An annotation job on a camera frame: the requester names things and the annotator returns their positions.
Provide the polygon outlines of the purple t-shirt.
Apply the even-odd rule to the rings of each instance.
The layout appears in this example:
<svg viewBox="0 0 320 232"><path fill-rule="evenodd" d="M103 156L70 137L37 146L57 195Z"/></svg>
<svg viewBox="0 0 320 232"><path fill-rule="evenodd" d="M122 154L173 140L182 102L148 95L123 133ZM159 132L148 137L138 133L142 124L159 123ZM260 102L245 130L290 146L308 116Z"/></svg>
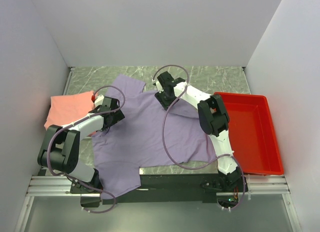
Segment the purple t-shirt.
<svg viewBox="0 0 320 232"><path fill-rule="evenodd" d="M143 81L119 75L106 95L118 98L125 118L92 137L94 166L105 200L141 185L140 168L208 162L216 154L196 109L180 100L166 112Z"/></svg>

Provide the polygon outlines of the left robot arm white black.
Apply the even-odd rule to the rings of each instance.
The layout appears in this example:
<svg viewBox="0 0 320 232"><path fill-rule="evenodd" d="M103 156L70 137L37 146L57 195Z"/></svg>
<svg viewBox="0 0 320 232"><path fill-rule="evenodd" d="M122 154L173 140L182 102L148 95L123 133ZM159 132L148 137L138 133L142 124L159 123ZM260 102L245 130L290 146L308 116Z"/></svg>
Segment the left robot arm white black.
<svg viewBox="0 0 320 232"><path fill-rule="evenodd" d="M94 193L102 186L98 170L79 160L80 142L125 118L118 99L101 95L95 103L96 107L85 117L64 126L49 126L37 157L37 163L43 167L48 166L49 157L52 170L82 181L82 187L88 193Z"/></svg>

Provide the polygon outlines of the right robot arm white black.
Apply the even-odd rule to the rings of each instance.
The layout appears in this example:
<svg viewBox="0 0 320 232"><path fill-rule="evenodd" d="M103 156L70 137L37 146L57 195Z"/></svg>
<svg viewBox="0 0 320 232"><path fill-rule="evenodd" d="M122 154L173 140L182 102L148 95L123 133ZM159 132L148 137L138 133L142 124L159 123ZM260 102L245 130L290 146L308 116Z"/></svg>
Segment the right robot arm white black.
<svg viewBox="0 0 320 232"><path fill-rule="evenodd" d="M217 192L232 191L242 177L242 170L233 157L229 139L230 117L222 97L202 92L180 77L174 79L167 71L152 82L158 89L155 97L166 111L179 99L197 109L200 127L212 142L218 165L217 178L206 186Z"/></svg>

